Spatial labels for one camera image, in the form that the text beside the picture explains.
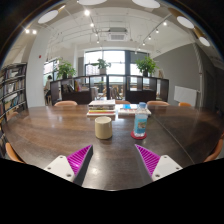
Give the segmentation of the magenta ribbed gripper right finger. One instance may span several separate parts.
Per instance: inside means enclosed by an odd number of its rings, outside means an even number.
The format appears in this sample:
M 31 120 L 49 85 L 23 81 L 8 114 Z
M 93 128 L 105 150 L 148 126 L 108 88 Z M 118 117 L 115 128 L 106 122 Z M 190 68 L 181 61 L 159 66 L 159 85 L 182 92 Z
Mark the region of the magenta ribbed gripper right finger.
M 182 167 L 168 155 L 159 156 L 140 145 L 135 145 L 135 147 L 147 173 L 153 181 L 159 180 L 182 169 Z

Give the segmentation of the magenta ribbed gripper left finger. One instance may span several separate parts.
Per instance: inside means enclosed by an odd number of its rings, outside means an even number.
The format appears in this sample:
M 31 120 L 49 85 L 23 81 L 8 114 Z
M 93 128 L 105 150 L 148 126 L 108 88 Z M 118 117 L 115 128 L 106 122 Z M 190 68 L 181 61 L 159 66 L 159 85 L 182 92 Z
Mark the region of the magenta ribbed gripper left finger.
M 45 170 L 81 186 L 93 155 L 93 146 L 88 145 L 69 156 L 59 155 Z

